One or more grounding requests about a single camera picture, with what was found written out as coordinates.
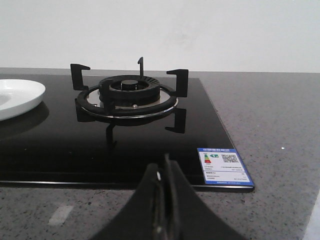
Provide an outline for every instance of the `white plate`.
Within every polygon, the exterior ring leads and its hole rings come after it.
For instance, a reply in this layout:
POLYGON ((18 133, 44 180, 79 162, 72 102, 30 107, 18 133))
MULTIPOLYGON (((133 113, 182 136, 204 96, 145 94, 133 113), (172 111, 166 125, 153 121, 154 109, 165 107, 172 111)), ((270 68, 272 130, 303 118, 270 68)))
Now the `white plate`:
POLYGON ((0 79, 0 121, 24 114, 38 106, 46 87, 36 81, 0 79))

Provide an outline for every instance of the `burner cap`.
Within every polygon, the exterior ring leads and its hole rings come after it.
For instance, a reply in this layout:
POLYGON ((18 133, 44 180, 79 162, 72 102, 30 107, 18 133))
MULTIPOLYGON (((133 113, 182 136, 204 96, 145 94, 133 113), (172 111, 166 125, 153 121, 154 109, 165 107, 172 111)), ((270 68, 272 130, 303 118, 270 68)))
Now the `burner cap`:
POLYGON ((138 90, 138 81, 136 80, 123 80, 121 81, 122 91, 134 91, 138 90))

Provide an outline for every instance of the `gas burner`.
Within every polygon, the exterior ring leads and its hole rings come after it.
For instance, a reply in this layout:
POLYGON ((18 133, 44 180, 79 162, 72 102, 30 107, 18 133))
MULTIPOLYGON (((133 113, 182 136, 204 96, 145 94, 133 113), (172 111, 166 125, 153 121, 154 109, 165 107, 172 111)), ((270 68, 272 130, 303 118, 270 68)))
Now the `gas burner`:
POLYGON ((82 90, 76 102, 91 116, 104 119, 144 119, 170 113, 178 105, 178 97, 188 93, 187 69, 167 71, 176 75, 176 90, 144 76, 144 59, 138 61, 140 75, 119 75, 102 79, 98 85, 83 84, 82 70, 90 67, 71 64, 74 90, 82 90))

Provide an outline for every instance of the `qr code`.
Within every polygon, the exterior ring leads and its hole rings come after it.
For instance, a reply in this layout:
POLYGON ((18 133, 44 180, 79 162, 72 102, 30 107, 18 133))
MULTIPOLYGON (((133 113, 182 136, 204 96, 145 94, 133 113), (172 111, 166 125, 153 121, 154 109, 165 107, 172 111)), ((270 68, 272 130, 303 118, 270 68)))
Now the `qr code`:
POLYGON ((223 162, 225 163, 238 163, 238 158, 236 155, 228 155, 228 154, 222 154, 223 162))

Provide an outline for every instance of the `black glass cooktop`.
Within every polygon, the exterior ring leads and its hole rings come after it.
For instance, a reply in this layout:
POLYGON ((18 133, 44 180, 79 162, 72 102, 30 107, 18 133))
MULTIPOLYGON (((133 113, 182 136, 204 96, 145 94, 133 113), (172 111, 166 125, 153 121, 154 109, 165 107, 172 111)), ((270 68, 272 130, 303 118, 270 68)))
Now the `black glass cooktop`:
MULTIPOLYGON (((233 149, 199 79, 177 109, 153 121, 101 122, 78 111, 70 75, 0 75, 45 85, 43 102, 0 122, 0 182, 135 188, 147 164, 178 162, 191 185, 205 184, 197 148, 233 149)), ((84 76, 96 85, 103 77, 84 76)), ((174 88, 174 78, 157 78, 174 88)))

